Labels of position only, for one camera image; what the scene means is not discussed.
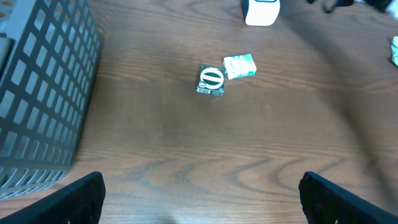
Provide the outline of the white barcode scanner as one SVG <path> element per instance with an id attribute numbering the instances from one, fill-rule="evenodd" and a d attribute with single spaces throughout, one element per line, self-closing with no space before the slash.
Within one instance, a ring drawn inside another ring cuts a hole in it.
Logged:
<path id="1" fill-rule="evenodd" d="M 270 26 L 279 15 L 279 0 L 242 0 L 243 16 L 246 25 Z"/>

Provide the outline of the dark grey plastic basket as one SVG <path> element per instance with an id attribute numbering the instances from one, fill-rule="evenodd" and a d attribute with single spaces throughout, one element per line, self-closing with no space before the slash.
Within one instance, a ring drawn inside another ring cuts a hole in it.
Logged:
<path id="1" fill-rule="evenodd" d="M 1 198 L 71 170 L 103 38 L 87 0 L 1 2 Z"/>

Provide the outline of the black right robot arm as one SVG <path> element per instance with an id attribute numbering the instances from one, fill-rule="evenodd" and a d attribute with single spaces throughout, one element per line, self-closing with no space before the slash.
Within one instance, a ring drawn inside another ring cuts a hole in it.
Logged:
<path id="1" fill-rule="evenodd" d="M 352 6 L 356 0 L 336 0 L 330 6 L 327 1 L 322 1 L 322 9 L 325 13 L 330 14 L 338 7 Z M 397 0 L 363 0 L 366 4 L 381 13 L 392 15 L 397 14 Z"/>

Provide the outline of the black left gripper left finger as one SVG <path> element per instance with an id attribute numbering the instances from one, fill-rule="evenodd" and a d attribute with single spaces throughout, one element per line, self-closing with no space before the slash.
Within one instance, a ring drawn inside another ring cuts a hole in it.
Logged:
<path id="1" fill-rule="evenodd" d="M 1 219 L 4 224 L 99 223 L 106 188 L 92 172 L 43 199 Z"/>

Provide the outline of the teal white snack packet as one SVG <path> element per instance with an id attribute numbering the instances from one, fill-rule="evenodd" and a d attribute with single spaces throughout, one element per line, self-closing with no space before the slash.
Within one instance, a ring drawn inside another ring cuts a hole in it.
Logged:
<path id="1" fill-rule="evenodd" d="M 391 42 L 391 62 L 398 67 L 398 36 L 395 36 Z"/>

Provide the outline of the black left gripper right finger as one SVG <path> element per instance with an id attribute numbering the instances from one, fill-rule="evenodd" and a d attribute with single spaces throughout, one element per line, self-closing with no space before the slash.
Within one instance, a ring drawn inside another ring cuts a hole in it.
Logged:
<path id="1" fill-rule="evenodd" d="M 309 224 L 397 224 L 397 216 L 308 171 L 298 186 Z"/>

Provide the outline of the small teal candy box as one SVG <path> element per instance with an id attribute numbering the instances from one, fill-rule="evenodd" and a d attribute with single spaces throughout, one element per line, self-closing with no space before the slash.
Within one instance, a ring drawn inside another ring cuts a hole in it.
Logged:
<path id="1" fill-rule="evenodd" d="M 223 66 L 229 80 L 256 74 L 256 64 L 251 54 L 234 55 L 223 59 Z"/>

